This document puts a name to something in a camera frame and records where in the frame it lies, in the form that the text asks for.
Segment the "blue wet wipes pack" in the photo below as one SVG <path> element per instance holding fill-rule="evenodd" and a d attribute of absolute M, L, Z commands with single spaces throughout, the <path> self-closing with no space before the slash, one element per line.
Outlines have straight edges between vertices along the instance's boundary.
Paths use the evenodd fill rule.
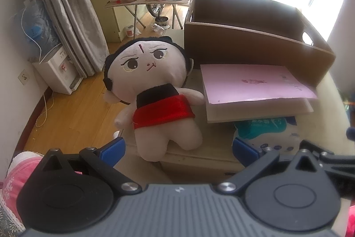
<path fill-rule="evenodd" d="M 271 147 L 282 153 L 295 154 L 301 142 L 295 117 L 236 121 L 234 127 L 234 138 L 259 149 Z"/>

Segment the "pink book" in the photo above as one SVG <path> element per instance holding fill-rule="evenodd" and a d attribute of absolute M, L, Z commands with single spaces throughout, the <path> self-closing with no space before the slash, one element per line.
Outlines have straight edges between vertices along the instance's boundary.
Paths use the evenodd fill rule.
<path fill-rule="evenodd" d="M 242 64 L 200 66 L 208 123 L 292 117 L 313 112 L 313 89 L 286 67 Z"/>

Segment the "plush doll red shirt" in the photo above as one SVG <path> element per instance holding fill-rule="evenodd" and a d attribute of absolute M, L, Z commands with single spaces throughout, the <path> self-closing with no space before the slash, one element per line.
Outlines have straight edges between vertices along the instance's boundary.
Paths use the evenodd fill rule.
<path fill-rule="evenodd" d="M 127 105 L 114 124 L 119 130 L 133 128 L 144 160 L 162 160 L 170 141 L 184 150 L 201 146 L 191 108 L 204 104 L 205 97 L 184 87 L 192 68 L 193 61 L 169 36 L 136 38 L 107 56 L 105 100 Z"/>

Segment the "white water dispenser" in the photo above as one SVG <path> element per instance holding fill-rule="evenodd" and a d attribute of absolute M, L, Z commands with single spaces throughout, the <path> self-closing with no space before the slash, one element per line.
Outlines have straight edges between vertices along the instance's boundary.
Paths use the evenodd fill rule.
<path fill-rule="evenodd" d="M 83 80 L 61 44 L 53 48 L 41 62 L 32 65 L 56 93 L 71 95 Z"/>

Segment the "brown cardboard box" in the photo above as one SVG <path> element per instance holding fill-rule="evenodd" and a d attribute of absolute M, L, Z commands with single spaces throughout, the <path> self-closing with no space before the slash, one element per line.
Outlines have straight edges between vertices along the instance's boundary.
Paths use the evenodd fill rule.
<path fill-rule="evenodd" d="M 191 0 L 184 47 L 202 64 L 285 66 L 316 87 L 336 56 L 302 13 L 272 0 Z"/>

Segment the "grey curtain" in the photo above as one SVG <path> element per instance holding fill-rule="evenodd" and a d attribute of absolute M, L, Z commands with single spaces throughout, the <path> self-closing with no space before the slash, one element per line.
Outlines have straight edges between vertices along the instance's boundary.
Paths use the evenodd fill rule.
<path fill-rule="evenodd" d="M 53 27 L 79 74 L 102 71 L 107 42 L 90 0 L 42 0 Z"/>

